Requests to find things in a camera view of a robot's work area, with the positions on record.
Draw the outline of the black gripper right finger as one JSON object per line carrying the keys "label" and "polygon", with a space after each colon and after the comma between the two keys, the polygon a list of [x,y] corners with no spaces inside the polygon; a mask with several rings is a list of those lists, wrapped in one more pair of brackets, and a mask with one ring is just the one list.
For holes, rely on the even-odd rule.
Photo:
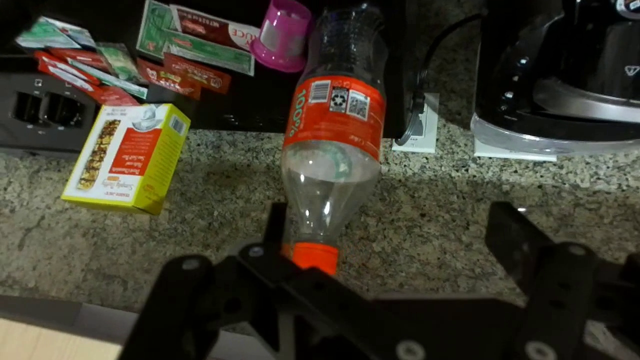
{"label": "black gripper right finger", "polygon": [[530,283],[538,254],[553,239],[511,201],[493,201],[485,233],[486,247],[516,283]]}

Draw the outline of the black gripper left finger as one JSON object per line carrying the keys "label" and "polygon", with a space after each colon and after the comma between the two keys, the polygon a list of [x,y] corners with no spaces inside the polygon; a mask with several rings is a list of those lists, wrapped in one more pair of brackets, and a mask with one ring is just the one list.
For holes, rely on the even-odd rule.
{"label": "black gripper left finger", "polygon": [[269,211],[267,230],[262,233],[262,250],[267,255],[289,254],[289,203],[275,201]]}

